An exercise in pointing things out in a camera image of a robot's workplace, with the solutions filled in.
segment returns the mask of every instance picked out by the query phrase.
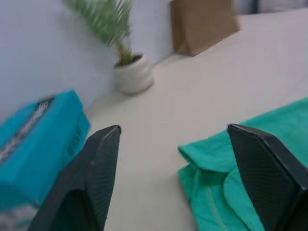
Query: green towel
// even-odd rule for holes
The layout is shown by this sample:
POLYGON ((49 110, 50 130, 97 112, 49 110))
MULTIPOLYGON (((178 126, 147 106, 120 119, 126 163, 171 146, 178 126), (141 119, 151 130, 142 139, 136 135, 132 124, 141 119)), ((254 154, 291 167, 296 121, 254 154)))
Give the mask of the green towel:
MULTIPOLYGON (((308 98, 242 124, 277 136, 308 166, 308 98)), ((179 151, 190 163, 179 171, 179 179, 199 231, 264 231, 241 181, 226 131, 179 151)))

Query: white table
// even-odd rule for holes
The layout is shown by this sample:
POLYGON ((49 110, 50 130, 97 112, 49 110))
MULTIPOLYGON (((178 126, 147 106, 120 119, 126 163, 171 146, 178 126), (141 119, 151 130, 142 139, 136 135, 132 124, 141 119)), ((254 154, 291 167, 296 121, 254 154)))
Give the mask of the white table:
POLYGON ((95 103, 90 134, 120 124, 106 231, 194 231, 180 144, 308 96, 308 10, 242 17, 244 30, 196 57, 174 55, 136 97, 95 103))

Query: towel seam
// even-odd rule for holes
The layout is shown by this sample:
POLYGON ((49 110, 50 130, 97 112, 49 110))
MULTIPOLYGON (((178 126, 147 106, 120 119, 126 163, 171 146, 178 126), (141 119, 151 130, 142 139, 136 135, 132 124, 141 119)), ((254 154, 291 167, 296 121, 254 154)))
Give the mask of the towel seam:
POLYGON ((207 195, 207 198, 208 198, 208 200, 210 202, 211 213, 214 216, 214 218, 215 218, 217 224, 219 225, 220 229, 222 231, 228 231, 226 225, 223 223, 223 220, 222 220, 221 216, 218 213, 218 210, 217 210, 214 198, 213 198, 213 194, 212 194, 212 191, 211 191, 210 188, 206 189, 206 195, 207 195))

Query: brown paper bag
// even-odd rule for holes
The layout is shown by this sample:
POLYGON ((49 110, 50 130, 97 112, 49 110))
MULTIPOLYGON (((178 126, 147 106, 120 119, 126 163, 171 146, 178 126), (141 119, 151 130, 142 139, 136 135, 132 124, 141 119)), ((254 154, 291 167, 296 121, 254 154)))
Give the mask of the brown paper bag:
POLYGON ((197 55, 239 31, 232 0, 173 0, 174 51, 197 55))

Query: potted plant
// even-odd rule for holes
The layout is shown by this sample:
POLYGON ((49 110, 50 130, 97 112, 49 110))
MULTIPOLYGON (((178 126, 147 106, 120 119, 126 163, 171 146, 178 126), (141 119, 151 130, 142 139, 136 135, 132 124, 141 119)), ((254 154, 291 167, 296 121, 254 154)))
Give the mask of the potted plant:
POLYGON ((131 0, 71 0, 94 34, 115 52, 115 85, 124 94, 137 94, 154 83, 144 54, 133 54, 130 44, 131 0))

